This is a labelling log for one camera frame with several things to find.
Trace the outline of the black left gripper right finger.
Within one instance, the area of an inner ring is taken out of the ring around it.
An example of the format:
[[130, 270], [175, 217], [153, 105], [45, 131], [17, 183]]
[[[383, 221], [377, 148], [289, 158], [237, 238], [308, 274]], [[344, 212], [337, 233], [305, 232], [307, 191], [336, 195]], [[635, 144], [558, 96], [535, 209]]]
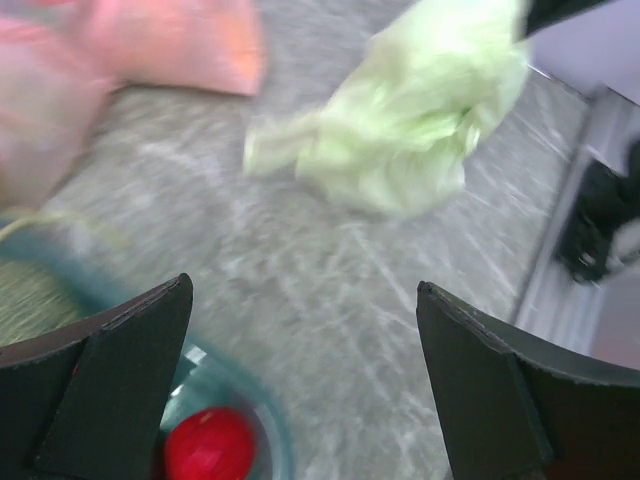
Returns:
[[638, 371], [564, 349], [438, 285], [417, 324], [456, 479], [636, 479]]

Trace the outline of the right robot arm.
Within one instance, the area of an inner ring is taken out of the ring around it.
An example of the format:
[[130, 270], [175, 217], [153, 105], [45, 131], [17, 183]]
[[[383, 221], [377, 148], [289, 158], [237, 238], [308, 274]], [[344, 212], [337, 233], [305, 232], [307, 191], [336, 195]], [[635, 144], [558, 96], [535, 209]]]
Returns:
[[599, 283], [639, 260], [616, 250], [639, 223], [639, 4], [534, 1], [524, 36], [535, 66], [589, 102], [528, 284]]

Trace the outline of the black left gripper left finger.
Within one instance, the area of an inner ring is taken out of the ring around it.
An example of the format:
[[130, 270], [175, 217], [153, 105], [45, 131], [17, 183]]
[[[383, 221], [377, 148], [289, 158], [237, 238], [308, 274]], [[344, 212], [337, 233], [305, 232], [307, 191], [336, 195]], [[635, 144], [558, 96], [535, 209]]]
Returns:
[[181, 274], [2, 348], [2, 478], [148, 478], [192, 305]]

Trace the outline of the light green plastic bag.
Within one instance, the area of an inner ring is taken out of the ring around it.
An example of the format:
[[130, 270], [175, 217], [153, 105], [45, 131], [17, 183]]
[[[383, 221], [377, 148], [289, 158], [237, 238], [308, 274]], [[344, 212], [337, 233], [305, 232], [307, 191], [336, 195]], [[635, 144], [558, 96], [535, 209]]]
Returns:
[[292, 168], [329, 201], [414, 216], [465, 185], [464, 162], [526, 83], [524, 1], [419, 1], [377, 33], [320, 108], [251, 127], [243, 170]]

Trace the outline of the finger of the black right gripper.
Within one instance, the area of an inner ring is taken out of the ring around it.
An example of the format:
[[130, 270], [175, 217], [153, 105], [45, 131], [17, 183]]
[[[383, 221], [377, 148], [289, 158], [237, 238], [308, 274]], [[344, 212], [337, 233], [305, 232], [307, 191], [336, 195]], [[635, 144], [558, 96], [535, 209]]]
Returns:
[[604, 4], [605, 0], [532, 0], [523, 37]]

